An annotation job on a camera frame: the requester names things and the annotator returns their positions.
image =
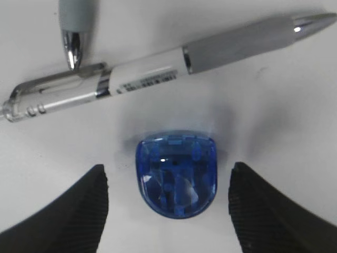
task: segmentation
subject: pen tip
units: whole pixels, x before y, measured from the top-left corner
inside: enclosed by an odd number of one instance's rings
[[[62,31],[64,52],[71,70],[78,69],[82,60],[84,34]]]
[[[309,37],[337,21],[336,13],[323,13],[294,19],[296,40]]]

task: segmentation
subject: white table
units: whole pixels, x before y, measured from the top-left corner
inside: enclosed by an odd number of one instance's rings
[[[112,66],[274,14],[324,10],[336,12],[337,1],[101,0],[91,62]],[[241,252],[227,208],[235,161],[337,225],[336,45],[334,25],[206,73],[1,122],[0,230],[40,210],[97,163],[105,164],[110,185],[98,252]],[[66,70],[57,1],[1,1],[0,56],[1,100],[20,82]],[[216,198],[186,220],[153,212],[135,175],[136,144],[148,132],[175,129],[209,133],[219,149]]]

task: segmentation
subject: textured black surface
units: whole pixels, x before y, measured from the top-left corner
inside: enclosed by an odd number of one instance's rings
[[[97,165],[37,214],[0,234],[1,253],[95,253],[108,213],[107,178]]]
[[[244,253],[337,252],[337,228],[281,194],[251,168],[232,170],[229,211]]]

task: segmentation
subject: blue plastic object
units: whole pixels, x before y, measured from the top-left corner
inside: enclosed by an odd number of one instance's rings
[[[150,136],[138,144],[136,170],[141,195],[154,211],[173,219],[196,216],[216,194],[215,142],[190,131]]]

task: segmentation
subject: pen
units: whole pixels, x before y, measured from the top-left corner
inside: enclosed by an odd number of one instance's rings
[[[59,0],[62,42],[68,66],[79,68],[94,23],[95,0]]]
[[[335,23],[326,13],[275,17],[109,69],[103,63],[19,84],[0,108],[11,122],[196,74],[290,46]]]

